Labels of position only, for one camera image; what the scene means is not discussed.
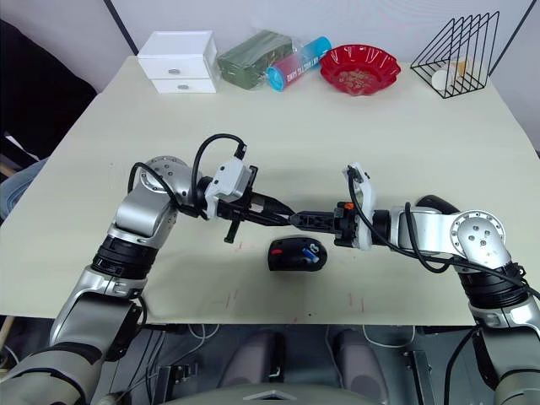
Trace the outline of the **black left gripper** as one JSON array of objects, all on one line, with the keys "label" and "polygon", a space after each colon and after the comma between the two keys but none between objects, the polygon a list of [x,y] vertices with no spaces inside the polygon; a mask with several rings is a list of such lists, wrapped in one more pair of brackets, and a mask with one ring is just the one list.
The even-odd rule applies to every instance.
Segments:
[{"label": "black left gripper", "polygon": [[[228,244],[234,243],[240,223],[243,221],[259,225],[290,225],[289,217],[295,214],[292,208],[278,199],[255,193],[252,187],[257,178],[258,168],[250,165],[249,171],[250,176],[242,197],[234,202],[219,200],[218,203],[217,216],[230,221],[224,237],[224,242]],[[261,208],[261,211],[254,211],[253,204]]]}]

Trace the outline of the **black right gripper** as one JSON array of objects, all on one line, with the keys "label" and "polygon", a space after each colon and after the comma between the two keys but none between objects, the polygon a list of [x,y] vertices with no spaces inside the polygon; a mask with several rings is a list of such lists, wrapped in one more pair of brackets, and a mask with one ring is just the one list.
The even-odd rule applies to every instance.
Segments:
[{"label": "black right gripper", "polygon": [[296,224],[294,227],[305,232],[334,233],[334,244],[336,246],[354,248],[358,230],[356,213],[352,202],[339,202],[334,208],[334,213],[300,211],[290,216],[290,222],[313,223]]}]

